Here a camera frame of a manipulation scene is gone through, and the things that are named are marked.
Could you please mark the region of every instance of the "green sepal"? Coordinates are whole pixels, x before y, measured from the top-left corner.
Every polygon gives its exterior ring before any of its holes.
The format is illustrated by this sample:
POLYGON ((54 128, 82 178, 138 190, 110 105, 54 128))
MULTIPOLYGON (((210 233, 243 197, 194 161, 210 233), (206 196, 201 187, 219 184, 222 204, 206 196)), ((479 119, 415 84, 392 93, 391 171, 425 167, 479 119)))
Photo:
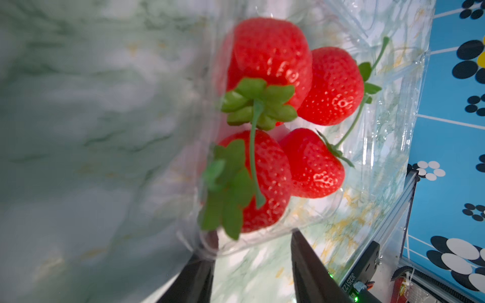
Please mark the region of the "green sepal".
POLYGON ((257 127, 262 130, 275 128, 277 122, 290 122, 298 117, 295 108, 285 105, 295 94, 293 85, 269 85, 264 79, 243 78, 238 86, 227 92, 221 111, 229 113, 227 123, 232 126, 251 122, 256 100, 263 105, 257 127))
POLYGON ((370 62, 363 62, 359 65, 360 75, 362 79, 365 81, 369 80, 371 77, 372 66, 370 62))
POLYGON ((251 122, 253 118, 253 106, 246 106, 243 107, 235 112, 230 113, 227 115, 227 123, 229 125, 241 125, 244 123, 251 122))
POLYGON ((327 146, 328 150, 330 151, 330 153, 332 153, 332 155, 334 155, 336 158, 338 159, 341 159, 342 161, 346 162, 350 167, 355 167, 352 162, 350 162, 349 159, 347 159, 346 157, 343 156, 343 153, 341 151, 339 151, 335 145, 333 144, 330 144, 327 140, 327 138, 318 130, 316 129, 318 135, 320 136, 320 138, 323 139, 323 142, 325 143, 325 145, 327 146))
POLYGON ((370 95, 374 95, 382 90, 382 87, 372 83, 364 83, 364 92, 370 95))
POLYGON ((245 143, 232 141, 227 147, 214 147, 214 160, 202 174, 207 200, 199 213, 202 230, 215 230, 222 225, 227 235, 239 239, 243 210, 255 195, 255 185, 245 166, 245 143))
POLYGON ((236 91, 227 92, 222 101, 222 112, 235 112, 246 105, 249 105, 249 99, 236 91))
POLYGON ((248 99, 258 98, 266 88, 266 81, 261 78, 243 78, 236 87, 236 92, 248 99))

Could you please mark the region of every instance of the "yellow spot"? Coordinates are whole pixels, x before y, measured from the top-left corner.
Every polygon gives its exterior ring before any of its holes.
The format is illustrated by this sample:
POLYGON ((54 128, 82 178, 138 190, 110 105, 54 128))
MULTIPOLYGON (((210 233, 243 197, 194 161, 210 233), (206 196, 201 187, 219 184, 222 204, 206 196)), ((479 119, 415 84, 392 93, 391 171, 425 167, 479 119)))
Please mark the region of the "yellow spot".
POLYGON ((99 254, 102 254, 104 252, 106 252, 107 249, 106 248, 95 248, 95 249, 92 249, 90 251, 87 251, 85 252, 84 254, 82 254, 79 259, 81 260, 86 260, 86 259, 90 259, 90 258, 93 258, 99 254))
POLYGON ((280 268, 280 269, 278 270, 278 272, 276 273, 275 278, 276 278, 276 279, 278 279, 279 277, 281 277, 281 274, 283 273, 283 271, 284 271, 284 270, 285 270, 285 268, 284 268, 284 267, 280 268))
POLYGON ((136 52, 138 51, 138 44, 137 43, 130 43, 130 44, 128 44, 127 48, 129 50, 129 55, 131 57, 135 57, 136 52))
POLYGON ((480 67, 483 67, 485 68, 485 52, 483 52, 479 57, 478 57, 478 60, 477 60, 477 64, 480 66, 480 67))

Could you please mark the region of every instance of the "clear plastic container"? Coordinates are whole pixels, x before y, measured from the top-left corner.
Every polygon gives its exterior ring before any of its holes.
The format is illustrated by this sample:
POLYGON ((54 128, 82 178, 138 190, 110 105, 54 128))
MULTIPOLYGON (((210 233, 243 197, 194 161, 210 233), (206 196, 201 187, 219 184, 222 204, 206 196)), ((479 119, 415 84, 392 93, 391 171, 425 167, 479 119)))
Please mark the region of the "clear plastic container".
MULTIPOLYGON (((356 25, 356 21, 345 13, 338 3, 329 3, 326 0, 308 1, 276 1, 276 0, 249 0, 240 3, 234 9, 234 18, 224 27, 227 32, 238 22, 257 16, 272 16, 273 18, 285 19, 296 24, 305 34, 310 49, 320 47, 339 47, 349 52, 357 63, 375 61, 376 52, 365 42, 365 34, 362 28, 356 25)), ((374 79, 373 84, 382 86, 383 78, 374 79)), ((312 223, 321 222, 329 217, 339 207, 340 202, 348 189, 360 191, 363 195, 370 192, 372 184, 373 147, 376 133, 376 106, 378 102, 366 104, 364 112, 354 131, 341 146, 341 151, 355 168, 344 164, 346 180, 340 190, 321 199, 305 199, 292 197, 283 217, 274 225, 251 232, 242 233, 238 241, 229 238, 225 231, 219 228, 216 232, 200 231, 197 225, 197 216, 202 208, 205 198, 205 189, 199 183, 195 195, 193 210, 181 226, 178 236, 193 251, 199 252, 206 258, 216 258, 228 255, 239 250, 266 242, 284 234, 290 233, 295 228, 302 228, 312 223)), ((246 124, 240 127, 226 125, 221 114, 214 114, 214 119, 219 121, 218 136, 223 138, 229 134, 237 133, 242 129, 250 129, 246 124)), ((270 131, 269 134, 279 140, 287 132, 296 128, 318 129, 330 143, 335 144, 349 129, 356 112, 345 121, 336 126, 323 127, 315 125, 302 118, 286 123, 270 131)))

